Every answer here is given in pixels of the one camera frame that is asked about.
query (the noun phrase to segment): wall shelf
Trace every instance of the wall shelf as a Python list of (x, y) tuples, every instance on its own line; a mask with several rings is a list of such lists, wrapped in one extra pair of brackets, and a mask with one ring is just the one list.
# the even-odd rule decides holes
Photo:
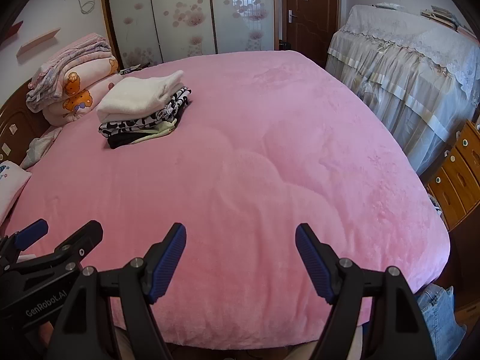
[(29, 42), (20, 46), (17, 52), (17, 57), (21, 56), (23, 53), (27, 52), (28, 50), (33, 49), (34, 47), (38, 46), (39, 44), (47, 41), (48, 39), (53, 38), (58, 31), (60, 31), (61, 27), (51, 30), (43, 35), (38, 36), (35, 39), (30, 40)]
[(11, 38), (13, 35), (15, 35), (18, 32), (18, 30), (20, 30), (20, 27), (22, 26), (22, 24), (23, 24), (23, 20), (11, 26), (10, 29), (7, 31), (7, 34), (5, 35), (5, 38), (3, 39), (2, 43), (5, 42), (8, 38)]

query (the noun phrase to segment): covered furniture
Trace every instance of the covered furniture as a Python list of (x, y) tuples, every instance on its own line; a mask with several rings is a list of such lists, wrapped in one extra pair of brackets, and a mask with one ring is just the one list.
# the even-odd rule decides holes
[(375, 113), (418, 174), (478, 105), (480, 48), (425, 17), (356, 5), (328, 53), (326, 70)]

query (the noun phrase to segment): pink blanket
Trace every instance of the pink blanket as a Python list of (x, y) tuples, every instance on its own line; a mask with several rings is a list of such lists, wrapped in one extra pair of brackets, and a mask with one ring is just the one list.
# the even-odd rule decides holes
[(29, 169), (7, 227), (48, 221), (27, 253), (52, 252), (95, 219), (104, 238), (83, 265), (111, 269), (184, 223), (187, 246), (154, 315), (168, 342), (216, 349), (318, 339), (330, 307), (296, 250), (301, 222), (361, 267), (400, 267), (413, 291), (441, 273), (442, 220), (347, 87), (296, 52), (196, 56), (133, 75), (180, 69), (192, 104), (171, 135), (111, 150), (96, 110), (63, 128)]

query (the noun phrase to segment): sliding wardrobe door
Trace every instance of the sliding wardrobe door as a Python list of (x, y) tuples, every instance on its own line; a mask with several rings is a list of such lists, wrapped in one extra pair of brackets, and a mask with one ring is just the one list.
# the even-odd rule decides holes
[(210, 0), (152, 0), (164, 62), (215, 54)]
[(274, 50), (274, 0), (212, 0), (219, 53)]
[(110, 0), (123, 66), (162, 63), (151, 0)]

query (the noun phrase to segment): denim clothing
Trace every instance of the denim clothing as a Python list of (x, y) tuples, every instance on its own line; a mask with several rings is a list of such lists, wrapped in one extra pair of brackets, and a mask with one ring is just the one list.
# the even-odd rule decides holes
[(448, 360), (460, 346), (467, 330), (455, 321), (453, 287), (445, 291), (430, 284), (417, 303), (430, 332), (437, 360)]

